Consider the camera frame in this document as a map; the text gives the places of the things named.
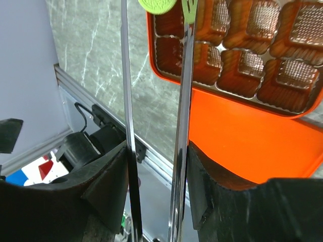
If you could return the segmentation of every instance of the chrome bar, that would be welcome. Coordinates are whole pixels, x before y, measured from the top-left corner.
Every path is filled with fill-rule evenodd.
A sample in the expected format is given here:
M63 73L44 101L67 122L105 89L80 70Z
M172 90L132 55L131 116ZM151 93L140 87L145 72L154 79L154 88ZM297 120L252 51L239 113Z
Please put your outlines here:
M184 219L187 146L192 97L195 24L184 25L184 51L174 155L168 242L181 242Z
M127 0L121 1L121 54L123 72L123 90L126 118L127 159L129 176L129 196L131 203L131 235L133 242L142 242L142 221L136 161L135 133L133 128L131 74L129 56Z

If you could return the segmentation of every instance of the marble surface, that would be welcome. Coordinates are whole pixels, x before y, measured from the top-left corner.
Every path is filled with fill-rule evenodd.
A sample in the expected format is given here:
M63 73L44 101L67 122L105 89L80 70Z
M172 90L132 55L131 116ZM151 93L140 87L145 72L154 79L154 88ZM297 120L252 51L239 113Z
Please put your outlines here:
M124 119L120 0L46 0L60 67ZM146 15L128 0L135 132L169 160L174 157L179 86L149 64ZM323 125L323 102L308 117ZM314 175L323 177L323 165Z

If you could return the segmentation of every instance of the white wall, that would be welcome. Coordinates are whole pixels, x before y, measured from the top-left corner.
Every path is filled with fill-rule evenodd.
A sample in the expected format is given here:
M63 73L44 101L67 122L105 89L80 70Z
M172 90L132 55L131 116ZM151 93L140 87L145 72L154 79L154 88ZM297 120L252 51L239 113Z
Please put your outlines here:
M57 62L45 0L0 0L0 120L24 120L14 152L0 154L4 167L69 128L53 70Z

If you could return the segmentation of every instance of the black bracket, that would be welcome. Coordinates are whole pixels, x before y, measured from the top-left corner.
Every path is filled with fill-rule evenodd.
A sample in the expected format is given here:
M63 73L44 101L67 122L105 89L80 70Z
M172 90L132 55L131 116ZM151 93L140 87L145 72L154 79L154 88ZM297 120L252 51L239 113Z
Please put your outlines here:
M117 122L113 117L111 117L107 112L105 112L101 107L94 104L92 106L93 121L100 128L110 125L113 128L119 131L120 136L125 140L126 139L126 129L123 125ZM135 138L136 143L136 158L137 162L141 163L146 156L146 146Z

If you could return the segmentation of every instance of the red object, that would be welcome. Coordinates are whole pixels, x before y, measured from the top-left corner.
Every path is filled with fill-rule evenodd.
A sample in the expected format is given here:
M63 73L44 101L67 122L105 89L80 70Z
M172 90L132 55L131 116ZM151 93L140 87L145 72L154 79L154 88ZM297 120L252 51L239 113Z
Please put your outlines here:
M49 160L38 167L42 180L44 180L45 177L48 175L53 165L54 163L51 160Z

